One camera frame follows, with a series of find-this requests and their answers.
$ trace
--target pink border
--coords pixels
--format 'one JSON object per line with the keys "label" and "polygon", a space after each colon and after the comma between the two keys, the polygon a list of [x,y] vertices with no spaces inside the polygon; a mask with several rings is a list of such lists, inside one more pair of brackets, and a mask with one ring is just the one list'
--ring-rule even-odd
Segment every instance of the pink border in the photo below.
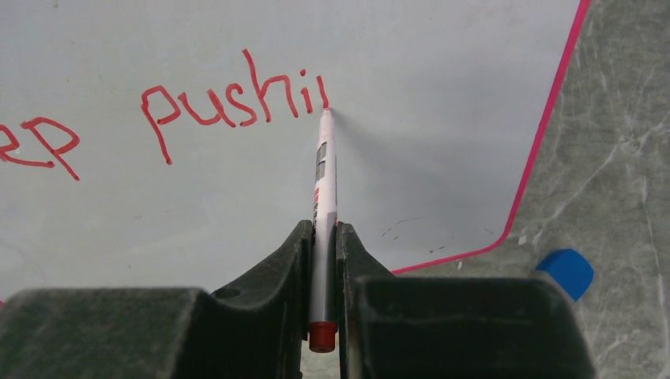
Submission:
{"label": "pink border", "polygon": [[517,211],[519,210],[519,205],[521,204],[521,199],[523,198],[525,187],[528,185],[528,180],[530,178],[530,173],[533,170],[533,165],[535,164],[537,153],[540,151],[540,145],[542,144],[542,139],[544,138],[544,132],[547,130],[547,125],[549,124],[549,118],[551,117],[551,113],[554,110],[556,99],[559,97],[561,86],[563,85],[563,79],[565,78],[567,68],[570,64],[570,60],[572,59],[574,46],[577,44],[577,40],[579,38],[579,32],[582,30],[582,25],[584,24],[584,19],[586,19],[586,14],[589,12],[590,5],[591,0],[581,0],[579,3],[579,7],[577,8],[577,14],[574,16],[574,21],[572,22],[572,27],[570,28],[570,34],[567,37],[566,46],[563,49],[563,56],[561,57],[559,68],[556,70],[554,83],[551,85],[551,90],[549,91],[547,105],[544,106],[544,113],[542,114],[540,124],[537,127],[535,140],[533,140],[533,146],[530,148],[528,161],[525,164],[524,172],[523,175],[521,176],[521,182],[519,183],[517,194],[514,197],[514,202],[512,203],[512,209],[510,210],[510,215],[509,217],[507,217],[507,224],[505,224],[505,230],[502,231],[502,235],[500,236],[500,238],[498,238],[490,246],[484,247],[483,249],[454,255],[452,257],[436,259],[434,261],[429,261],[425,263],[419,263],[418,265],[399,268],[397,270],[393,270],[394,274],[414,271],[418,270],[419,268],[439,265],[441,263],[455,261],[457,259],[463,259],[466,257],[472,257],[478,254],[486,253],[489,250],[493,250],[495,247],[497,247],[498,245],[503,243],[503,241],[505,241],[507,235],[509,235],[510,231],[512,230],[512,224],[514,223],[514,219],[517,216]]}

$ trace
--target marker cap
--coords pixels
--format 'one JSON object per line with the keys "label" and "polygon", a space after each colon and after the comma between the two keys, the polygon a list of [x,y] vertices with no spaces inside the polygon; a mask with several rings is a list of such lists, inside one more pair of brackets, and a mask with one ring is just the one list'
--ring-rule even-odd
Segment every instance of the marker cap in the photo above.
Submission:
{"label": "marker cap", "polygon": [[330,353],[335,350],[335,333],[337,324],[334,322],[313,322],[310,324],[310,350],[315,353]]}

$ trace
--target marker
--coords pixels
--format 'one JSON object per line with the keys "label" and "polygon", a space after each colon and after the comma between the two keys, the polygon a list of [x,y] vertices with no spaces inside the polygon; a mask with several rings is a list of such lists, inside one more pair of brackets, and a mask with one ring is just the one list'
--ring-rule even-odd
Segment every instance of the marker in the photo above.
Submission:
{"label": "marker", "polygon": [[337,225],[337,162],[334,120],[323,110],[318,127],[314,185],[314,245],[310,291],[310,350],[335,350],[335,226]]}

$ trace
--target blue plastic piece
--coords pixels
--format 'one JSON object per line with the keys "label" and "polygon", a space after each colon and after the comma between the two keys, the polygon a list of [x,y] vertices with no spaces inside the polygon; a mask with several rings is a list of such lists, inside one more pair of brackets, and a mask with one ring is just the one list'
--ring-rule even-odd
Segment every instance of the blue plastic piece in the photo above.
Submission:
{"label": "blue plastic piece", "polygon": [[589,289],[593,282],[593,267],[573,249],[556,250],[537,265],[546,272],[574,301]]}

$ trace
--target handwritten word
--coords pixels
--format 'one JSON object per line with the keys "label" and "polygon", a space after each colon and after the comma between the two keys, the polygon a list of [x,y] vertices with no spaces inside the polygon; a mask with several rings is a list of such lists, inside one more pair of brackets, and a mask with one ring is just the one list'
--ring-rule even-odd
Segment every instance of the handwritten word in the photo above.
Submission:
{"label": "handwritten word", "polygon": [[[60,148],[54,148],[47,142],[47,140],[44,139],[42,134],[37,129],[37,126],[43,124],[53,126],[54,128],[60,129],[61,131],[67,133],[70,136],[70,142],[64,144]],[[79,136],[76,135],[75,132],[73,132],[66,126],[46,117],[37,117],[30,121],[22,122],[21,128],[30,130],[32,135],[35,136],[35,138],[37,138],[37,140],[42,144],[42,146],[44,146],[44,148],[48,150],[54,156],[54,158],[56,158],[56,160],[67,170],[67,172],[69,172],[70,175],[72,175],[74,180],[79,180],[79,177],[74,172],[72,167],[70,167],[70,165],[61,157],[61,155],[72,150],[73,148],[76,148],[77,145],[79,144]],[[0,133],[4,133],[5,137],[9,140],[8,144],[0,146],[0,160],[2,160],[3,162],[16,163],[24,166],[46,167],[46,168],[54,168],[56,166],[55,163],[50,160],[48,160],[47,162],[40,162],[36,160],[18,159],[9,156],[7,153],[19,149],[21,144],[19,144],[19,140],[14,136],[14,134],[9,130],[9,128],[4,126],[3,124],[0,124]]]}
{"label": "handwritten word", "polygon": [[[265,101],[265,96],[268,93],[269,86],[273,83],[284,84],[284,92],[286,94],[286,102],[288,103],[288,108],[291,110],[293,117],[298,117],[298,110],[295,108],[295,104],[293,103],[293,96],[291,92],[292,90],[291,79],[287,75],[277,75],[275,77],[267,79],[266,81],[263,82],[263,84],[259,84],[258,75],[256,74],[256,65],[251,57],[251,54],[249,54],[249,51],[247,49],[244,49],[242,51],[242,54],[244,55],[244,58],[247,60],[247,65],[249,66],[249,74],[251,77],[251,83],[254,86],[256,97],[258,98],[258,102],[260,103],[261,108],[263,110],[263,115],[265,116],[265,122],[272,121],[272,115],[270,114],[268,104]],[[301,77],[304,77],[306,74],[307,71],[305,69],[300,70]],[[323,78],[321,78],[321,76],[317,76],[316,81],[318,85],[319,95],[321,95],[322,106],[324,108],[327,108],[329,107],[328,96],[326,96],[326,90],[324,89],[323,86]],[[254,111],[253,108],[248,107],[247,105],[242,104],[238,100],[236,100],[233,97],[233,92],[235,92],[237,95],[242,95],[244,93],[242,86],[237,83],[229,84],[226,87],[226,93],[225,93],[226,100],[234,108],[243,111],[244,113],[247,113],[249,115],[249,118],[244,121],[241,121],[239,125],[251,126],[254,123],[256,123],[256,121],[258,120],[258,115],[256,114],[256,111]],[[300,93],[303,95],[306,112],[308,114],[312,113],[314,109],[312,107],[310,93],[307,90],[307,87],[303,87],[300,90]],[[172,113],[162,118],[155,118],[151,114],[151,112],[149,112],[149,97],[152,95],[159,95],[159,94],[162,95],[170,104],[170,106],[172,107]],[[186,96],[185,92],[179,94],[177,96],[177,100],[179,100],[184,110],[186,110],[186,112],[190,115],[190,117],[193,118],[193,120],[195,120],[195,122],[197,122],[200,125],[209,126],[223,121],[231,128],[235,128],[238,124],[232,121],[230,117],[228,117],[228,115],[226,114],[225,106],[222,104],[221,100],[219,99],[219,96],[217,96],[212,89],[207,90],[207,96],[209,97],[209,101],[212,103],[214,111],[216,112],[215,115],[212,116],[211,118],[203,118],[198,113],[196,113],[196,111],[194,111],[194,109],[189,104],[188,97]],[[170,93],[165,89],[164,86],[157,85],[156,87],[149,88],[146,91],[144,91],[144,93],[142,93],[141,109],[142,112],[144,112],[145,117],[149,121],[149,124],[153,128],[153,132],[156,134],[156,138],[158,139],[158,145],[160,146],[160,150],[163,153],[163,157],[165,158],[165,163],[172,164],[172,158],[170,158],[170,154],[168,153],[168,147],[165,144],[165,138],[163,137],[163,132],[161,131],[160,127],[163,125],[167,125],[168,123],[173,122],[174,120],[179,118],[179,116],[182,115],[181,108],[179,108],[179,105],[175,101],[175,98],[173,98],[170,95]]]}

